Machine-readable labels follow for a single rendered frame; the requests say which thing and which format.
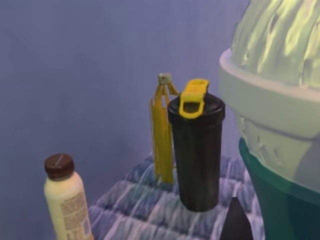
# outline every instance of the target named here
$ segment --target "purple wall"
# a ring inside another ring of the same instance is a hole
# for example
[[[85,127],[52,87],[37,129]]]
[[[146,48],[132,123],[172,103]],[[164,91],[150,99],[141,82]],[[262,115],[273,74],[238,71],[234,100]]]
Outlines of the purple wall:
[[[158,73],[179,90],[207,78],[217,94],[218,60],[246,4],[0,1],[0,239],[53,235],[45,157],[72,154],[92,204],[151,151]],[[223,142],[223,154],[239,156],[230,114]]]

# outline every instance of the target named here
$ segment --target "black lid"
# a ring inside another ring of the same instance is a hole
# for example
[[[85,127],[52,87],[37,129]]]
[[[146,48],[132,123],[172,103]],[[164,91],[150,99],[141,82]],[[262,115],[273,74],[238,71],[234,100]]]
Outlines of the black lid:
[[[61,179],[72,174],[75,165],[70,155],[60,153],[48,157],[44,162],[44,169],[50,179]]]
[[[185,103],[190,110],[194,103]],[[204,95],[204,108],[202,114],[195,119],[187,119],[179,114],[180,96],[173,99],[168,105],[168,119],[172,125],[185,127],[209,127],[220,124],[225,119],[225,103],[210,93]]]

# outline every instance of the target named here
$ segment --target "dark triangular object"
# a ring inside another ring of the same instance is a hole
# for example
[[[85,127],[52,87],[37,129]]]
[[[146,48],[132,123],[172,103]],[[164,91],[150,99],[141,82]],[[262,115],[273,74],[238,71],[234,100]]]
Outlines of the dark triangular object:
[[[253,240],[247,215],[237,197],[229,205],[220,240]]]

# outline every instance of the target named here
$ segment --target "quilted blanket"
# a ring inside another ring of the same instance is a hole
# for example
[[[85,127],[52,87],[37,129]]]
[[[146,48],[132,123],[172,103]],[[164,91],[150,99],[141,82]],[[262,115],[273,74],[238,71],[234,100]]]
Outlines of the quilted blanket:
[[[219,204],[208,212],[188,211],[174,184],[156,181],[148,157],[89,208],[95,240],[219,240],[228,206],[237,196],[253,239],[264,240],[257,197],[241,160],[221,158]]]

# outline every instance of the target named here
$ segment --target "yellow handle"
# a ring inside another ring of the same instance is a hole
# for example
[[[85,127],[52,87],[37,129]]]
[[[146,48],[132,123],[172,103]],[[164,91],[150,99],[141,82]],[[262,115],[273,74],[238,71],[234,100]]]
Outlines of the yellow handle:
[[[204,96],[208,90],[209,81],[205,79],[193,79],[187,83],[184,91],[180,95],[179,114],[186,119],[196,119],[199,117],[205,107]],[[197,111],[186,112],[184,105],[186,103],[199,104]]]

